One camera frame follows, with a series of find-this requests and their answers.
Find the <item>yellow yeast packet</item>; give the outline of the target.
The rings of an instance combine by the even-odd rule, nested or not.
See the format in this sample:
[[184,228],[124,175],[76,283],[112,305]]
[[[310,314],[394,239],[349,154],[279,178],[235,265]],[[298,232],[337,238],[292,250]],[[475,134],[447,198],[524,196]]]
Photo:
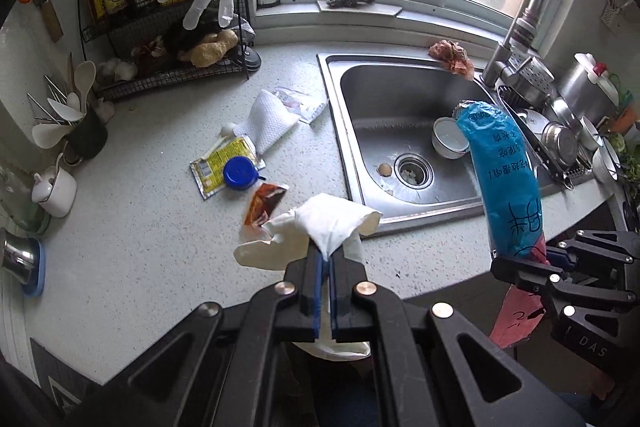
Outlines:
[[259,171],[266,167],[265,161],[260,158],[254,144],[245,135],[232,139],[227,144],[221,145],[217,150],[208,153],[204,158],[198,158],[191,162],[190,170],[202,199],[220,192],[224,185],[222,168],[224,164],[234,156],[245,156],[254,162]]

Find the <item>grey pink foil pouch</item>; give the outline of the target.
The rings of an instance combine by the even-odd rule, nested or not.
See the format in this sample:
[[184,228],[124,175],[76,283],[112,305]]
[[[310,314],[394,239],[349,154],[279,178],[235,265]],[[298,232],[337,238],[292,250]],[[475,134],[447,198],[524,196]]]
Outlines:
[[283,87],[277,87],[272,94],[304,124],[312,124],[328,105],[328,99],[324,96],[315,96]]

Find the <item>reddish dish rag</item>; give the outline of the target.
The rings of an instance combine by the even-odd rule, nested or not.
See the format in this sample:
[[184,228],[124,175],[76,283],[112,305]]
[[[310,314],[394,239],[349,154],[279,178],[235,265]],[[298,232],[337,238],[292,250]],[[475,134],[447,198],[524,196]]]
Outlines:
[[428,48],[428,55],[441,61],[449,72],[461,76],[466,80],[474,77],[474,64],[466,53],[466,49],[459,43],[442,39]]

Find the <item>stainless steel sink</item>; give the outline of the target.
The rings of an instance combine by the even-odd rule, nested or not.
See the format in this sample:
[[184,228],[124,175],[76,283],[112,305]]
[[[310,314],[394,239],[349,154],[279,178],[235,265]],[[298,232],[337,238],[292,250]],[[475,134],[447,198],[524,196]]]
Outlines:
[[[449,160],[432,127],[462,101],[498,98],[429,58],[337,53],[318,62],[351,200],[382,213],[390,234],[484,212],[471,157]],[[378,166],[392,167],[380,176]]]

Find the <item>black utensil holder cup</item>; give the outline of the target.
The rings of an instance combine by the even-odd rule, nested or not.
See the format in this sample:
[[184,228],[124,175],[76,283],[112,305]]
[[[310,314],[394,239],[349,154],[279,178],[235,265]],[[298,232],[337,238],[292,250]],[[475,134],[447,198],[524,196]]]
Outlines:
[[92,107],[88,107],[87,113],[66,134],[66,141],[74,152],[82,159],[95,158],[103,150],[108,137],[105,124]]

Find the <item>steel cup on blue coaster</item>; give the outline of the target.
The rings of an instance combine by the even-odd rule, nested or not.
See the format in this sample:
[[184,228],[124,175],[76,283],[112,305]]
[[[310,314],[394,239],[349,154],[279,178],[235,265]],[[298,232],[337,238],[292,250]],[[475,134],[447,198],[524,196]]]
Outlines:
[[1,229],[1,268],[20,283],[26,297],[40,297],[46,280],[46,253],[35,237]]

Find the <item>white bowl in sink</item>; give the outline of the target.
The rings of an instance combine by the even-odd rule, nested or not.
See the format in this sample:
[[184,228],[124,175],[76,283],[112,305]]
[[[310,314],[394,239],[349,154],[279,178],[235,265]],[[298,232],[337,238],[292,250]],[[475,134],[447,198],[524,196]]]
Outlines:
[[440,117],[434,121],[432,145],[440,156],[449,160],[462,158],[470,148],[469,141],[451,117]]

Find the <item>white textured paper towel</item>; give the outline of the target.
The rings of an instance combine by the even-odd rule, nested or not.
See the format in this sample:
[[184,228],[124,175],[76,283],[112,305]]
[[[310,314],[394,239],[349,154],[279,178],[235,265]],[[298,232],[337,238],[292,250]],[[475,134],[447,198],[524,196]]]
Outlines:
[[250,115],[237,124],[233,132],[236,136],[247,136],[253,142],[257,155],[262,156],[297,123],[298,117],[281,100],[262,90],[250,108]]

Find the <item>brown egg shell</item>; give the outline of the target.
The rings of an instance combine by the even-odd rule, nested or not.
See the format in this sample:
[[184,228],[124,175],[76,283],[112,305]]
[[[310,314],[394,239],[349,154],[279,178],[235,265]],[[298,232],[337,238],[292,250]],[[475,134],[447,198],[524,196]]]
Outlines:
[[381,164],[378,166],[378,174],[380,176],[391,176],[392,172],[393,172],[393,169],[388,164]]

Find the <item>blue bottle cap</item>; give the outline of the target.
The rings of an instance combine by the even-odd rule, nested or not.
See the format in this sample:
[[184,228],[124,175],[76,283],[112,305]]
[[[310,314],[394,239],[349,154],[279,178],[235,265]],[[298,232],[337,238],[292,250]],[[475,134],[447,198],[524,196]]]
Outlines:
[[254,162],[245,156],[231,157],[222,168],[224,185],[234,191],[245,191],[252,187],[259,179]]

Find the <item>orange sauce sachet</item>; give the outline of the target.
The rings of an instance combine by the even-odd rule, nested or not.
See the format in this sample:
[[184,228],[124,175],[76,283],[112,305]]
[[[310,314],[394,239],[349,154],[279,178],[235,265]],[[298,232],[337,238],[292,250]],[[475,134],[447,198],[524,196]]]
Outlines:
[[259,184],[248,204],[243,225],[258,228],[269,221],[287,191],[288,186],[284,184]]

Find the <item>white ceramic spoon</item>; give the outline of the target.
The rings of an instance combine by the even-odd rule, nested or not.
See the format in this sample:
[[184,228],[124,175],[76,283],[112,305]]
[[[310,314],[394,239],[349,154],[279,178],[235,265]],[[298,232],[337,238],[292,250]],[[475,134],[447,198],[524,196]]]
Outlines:
[[96,64],[93,61],[80,63],[74,72],[75,91],[81,100],[85,100],[96,80]]

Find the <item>white small teapot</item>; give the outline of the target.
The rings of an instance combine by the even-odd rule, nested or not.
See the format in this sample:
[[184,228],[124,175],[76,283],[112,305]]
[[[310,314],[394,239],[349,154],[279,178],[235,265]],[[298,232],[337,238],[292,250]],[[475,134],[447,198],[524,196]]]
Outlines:
[[34,185],[30,198],[53,218],[64,218],[72,209],[77,193],[77,181],[62,167],[63,154],[55,163],[32,175]]

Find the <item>steel pot with lid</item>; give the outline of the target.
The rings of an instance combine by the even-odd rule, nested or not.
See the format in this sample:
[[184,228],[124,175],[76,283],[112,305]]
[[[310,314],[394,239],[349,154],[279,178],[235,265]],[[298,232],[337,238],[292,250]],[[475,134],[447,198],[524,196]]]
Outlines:
[[620,99],[608,66],[590,53],[575,53],[572,67],[555,80],[555,87],[578,118],[600,124],[617,116]]

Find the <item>blue plastic snack bag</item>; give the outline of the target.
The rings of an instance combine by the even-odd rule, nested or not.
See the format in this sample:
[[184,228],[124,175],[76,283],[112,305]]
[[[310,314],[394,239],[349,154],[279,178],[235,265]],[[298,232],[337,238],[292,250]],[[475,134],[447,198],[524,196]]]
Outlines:
[[520,128],[499,107],[480,101],[461,102],[454,119],[469,142],[496,255],[544,265],[539,187]]

